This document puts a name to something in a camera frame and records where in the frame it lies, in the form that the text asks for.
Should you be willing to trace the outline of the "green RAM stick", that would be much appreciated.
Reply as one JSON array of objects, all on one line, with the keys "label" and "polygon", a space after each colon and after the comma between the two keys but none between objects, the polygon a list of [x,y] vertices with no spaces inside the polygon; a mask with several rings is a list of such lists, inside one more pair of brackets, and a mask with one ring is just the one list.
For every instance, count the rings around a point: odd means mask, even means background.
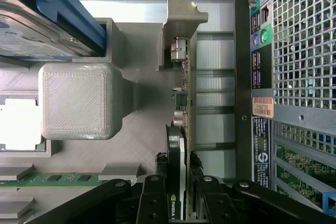
[{"label": "green RAM stick", "polygon": [[30,173],[19,180],[0,180],[0,189],[21,189],[25,187],[97,187],[106,180],[100,180],[97,173]]}]

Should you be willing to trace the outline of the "green motherboard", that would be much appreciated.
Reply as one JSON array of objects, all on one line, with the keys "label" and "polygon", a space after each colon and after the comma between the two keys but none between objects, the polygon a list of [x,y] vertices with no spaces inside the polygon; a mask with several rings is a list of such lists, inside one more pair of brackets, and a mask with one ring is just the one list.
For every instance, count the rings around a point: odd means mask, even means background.
[{"label": "green motherboard", "polygon": [[280,136],[274,137],[274,151],[276,192],[321,211],[334,168],[313,159],[315,150]]}]

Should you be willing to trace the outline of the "grey printed parts rack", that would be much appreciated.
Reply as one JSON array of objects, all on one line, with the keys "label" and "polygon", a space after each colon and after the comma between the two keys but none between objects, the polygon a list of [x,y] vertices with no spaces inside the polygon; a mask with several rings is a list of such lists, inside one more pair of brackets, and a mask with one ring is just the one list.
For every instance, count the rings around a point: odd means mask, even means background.
[{"label": "grey printed parts rack", "polygon": [[[196,48],[197,29],[208,13],[187,0],[167,0],[166,21],[131,24],[132,38],[113,19],[95,19],[107,32],[104,57],[20,61],[0,56],[0,105],[7,98],[35,99],[41,109],[41,143],[34,151],[0,145],[0,180],[30,173],[97,173],[100,180],[134,185],[155,173],[158,153],[167,153],[172,89],[181,84],[171,44],[176,37],[190,38]],[[0,224],[62,224],[67,204],[94,188],[0,189]]]}]

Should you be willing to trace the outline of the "open dark PC case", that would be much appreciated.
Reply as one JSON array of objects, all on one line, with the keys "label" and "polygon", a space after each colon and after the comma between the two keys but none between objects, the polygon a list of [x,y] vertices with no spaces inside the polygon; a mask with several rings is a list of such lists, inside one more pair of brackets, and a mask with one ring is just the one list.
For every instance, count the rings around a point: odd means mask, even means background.
[{"label": "open dark PC case", "polygon": [[274,137],[307,146],[336,224],[336,0],[234,0],[234,21],[237,181],[276,192]]}]

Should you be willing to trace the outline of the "silver CPU chip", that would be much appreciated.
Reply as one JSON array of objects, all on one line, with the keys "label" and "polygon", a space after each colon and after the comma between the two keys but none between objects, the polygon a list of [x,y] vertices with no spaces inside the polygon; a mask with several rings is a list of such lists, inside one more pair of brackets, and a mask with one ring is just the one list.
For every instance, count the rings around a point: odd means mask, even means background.
[{"label": "silver CPU chip", "polygon": [[35,99],[5,99],[0,105],[0,145],[9,151],[34,151],[41,143],[40,123]]}]

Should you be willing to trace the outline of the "hard disk with blue bracket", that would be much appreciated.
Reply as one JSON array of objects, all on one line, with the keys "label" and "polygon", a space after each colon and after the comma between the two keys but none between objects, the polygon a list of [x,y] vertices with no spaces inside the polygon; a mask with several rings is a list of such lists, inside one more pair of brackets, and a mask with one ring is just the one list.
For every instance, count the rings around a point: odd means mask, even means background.
[{"label": "hard disk with blue bracket", "polygon": [[104,57],[107,32],[80,0],[0,0],[0,56],[20,61]]}]

